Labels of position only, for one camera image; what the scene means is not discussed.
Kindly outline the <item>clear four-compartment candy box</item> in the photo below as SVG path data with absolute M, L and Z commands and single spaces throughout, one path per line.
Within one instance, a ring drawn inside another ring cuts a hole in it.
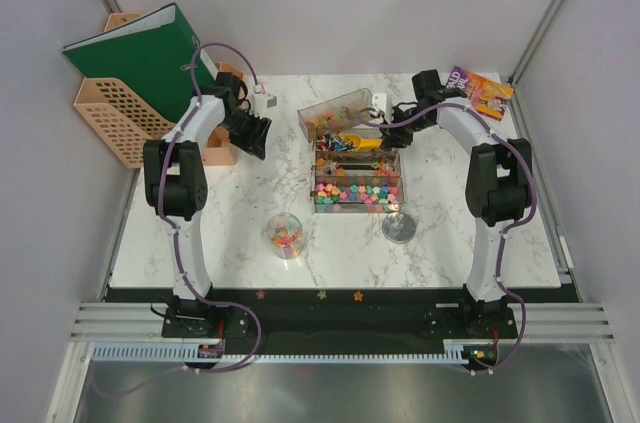
M 345 151 L 340 141 L 342 133 L 382 139 L 378 129 L 357 119 L 373 94 L 362 88 L 298 111 L 313 152 L 310 198 L 317 213 L 393 213 L 404 203 L 397 149 Z

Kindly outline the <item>clear round lid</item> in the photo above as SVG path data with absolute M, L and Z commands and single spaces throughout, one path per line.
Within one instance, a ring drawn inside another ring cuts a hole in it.
M 406 212 L 388 214 L 381 224 L 383 235 L 395 244 L 404 244 L 413 239 L 417 230 L 415 219 Z

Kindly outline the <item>clear plastic cup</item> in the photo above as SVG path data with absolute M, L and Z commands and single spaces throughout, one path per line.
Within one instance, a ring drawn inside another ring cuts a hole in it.
M 266 238 L 274 254 L 284 260 L 298 258 L 306 246 L 302 224 L 291 213 L 274 215 L 267 223 Z

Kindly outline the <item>yellow plastic scoop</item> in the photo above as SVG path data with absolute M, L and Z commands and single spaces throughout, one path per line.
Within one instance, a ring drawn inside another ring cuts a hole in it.
M 375 151 L 382 147 L 381 138 L 369 138 L 358 134 L 340 134 L 345 151 Z

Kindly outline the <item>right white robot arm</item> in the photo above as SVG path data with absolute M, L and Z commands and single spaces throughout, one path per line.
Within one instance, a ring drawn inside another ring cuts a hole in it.
M 414 135 L 430 127 L 449 133 L 469 156 L 467 208 L 475 219 L 473 262 L 464 285 L 465 306 L 458 324 L 467 335 L 483 335 L 494 324 L 493 306 L 508 295 L 502 268 L 508 233 L 536 213 L 531 144 L 509 139 L 491 128 L 459 88 L 444 86 L 436 70 L 411 78 L 415 100 L 395 105 L 381 130 L 384 149 L 407 148 Z

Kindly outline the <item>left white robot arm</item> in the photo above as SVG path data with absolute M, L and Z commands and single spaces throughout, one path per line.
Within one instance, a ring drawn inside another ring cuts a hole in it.
M 170 239 L 174 272 L 173 294 L 195 301 L 185 325 L 198 336 L 208 336 L 219 325 L 219 312 L 209 293 L 212 280 L 204 262 L 201 213 L 208 199 L 202 152 L 217 128 L 245 153 L 266 158 L 266 140 L 272 121 L 241 108 L 244 83 L 230 72 L 218 74 L 212 86 L 195 86 L 185 114 L 164 137 L 143 145 L 145 198 L 164 223 Z

